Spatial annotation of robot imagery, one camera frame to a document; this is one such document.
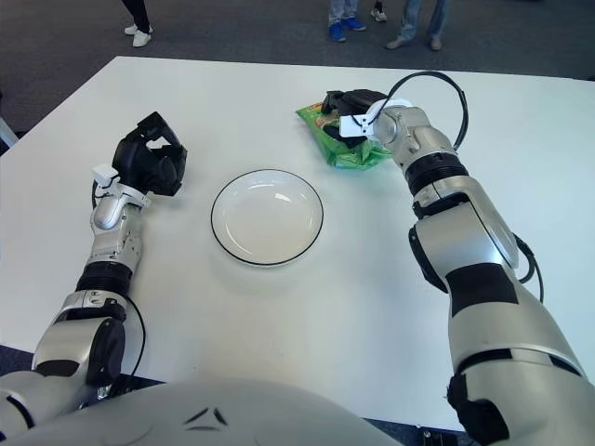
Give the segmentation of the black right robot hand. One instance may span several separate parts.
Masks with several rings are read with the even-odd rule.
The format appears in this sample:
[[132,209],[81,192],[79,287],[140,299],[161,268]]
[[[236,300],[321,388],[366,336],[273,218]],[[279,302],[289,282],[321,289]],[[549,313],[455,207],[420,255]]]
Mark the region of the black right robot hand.
[[[374,103],[386,97],[384,93],[369,89],[355,89],[347,92],[327,91],[321,113],[324,116],[336,117],[366,114]],[[323,131],[334,140],[345,144],[350,151],[354,151],[365,141],[364,137],[344,138],[339,134],[338,128],[332,125],[323,125]]]

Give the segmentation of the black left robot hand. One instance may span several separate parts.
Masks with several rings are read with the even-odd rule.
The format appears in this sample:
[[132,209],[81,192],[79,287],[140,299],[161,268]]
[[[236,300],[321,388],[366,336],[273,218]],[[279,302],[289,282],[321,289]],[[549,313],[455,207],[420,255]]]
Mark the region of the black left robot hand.
[[187,153],[165,119],[154,111],[120,140],[112,167],[121,184],[142,194],[171,197],[182,185]]

